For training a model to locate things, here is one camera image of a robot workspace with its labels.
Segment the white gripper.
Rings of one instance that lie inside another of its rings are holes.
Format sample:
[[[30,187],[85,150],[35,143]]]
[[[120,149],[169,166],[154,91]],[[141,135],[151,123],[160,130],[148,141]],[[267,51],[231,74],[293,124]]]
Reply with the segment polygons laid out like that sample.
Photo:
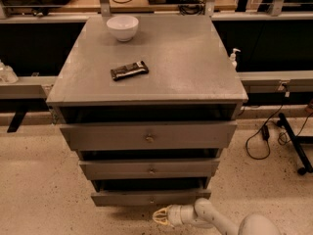
[[[180,226],[192,224],[197,217],[192,205],[171,205],[153,213],[153,221],[161,225]]]

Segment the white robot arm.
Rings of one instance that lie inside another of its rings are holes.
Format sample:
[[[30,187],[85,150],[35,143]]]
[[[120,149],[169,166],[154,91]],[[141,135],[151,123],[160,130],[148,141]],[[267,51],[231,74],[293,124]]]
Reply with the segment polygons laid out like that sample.
[[[186,224],[201,228],[213,226],[220,235],[281,235],[269,218],[258,213],[247,215],[237,225],[205,198],[197,199],[193,205],[170,205],[155,211],[153,221],[173,227]]]

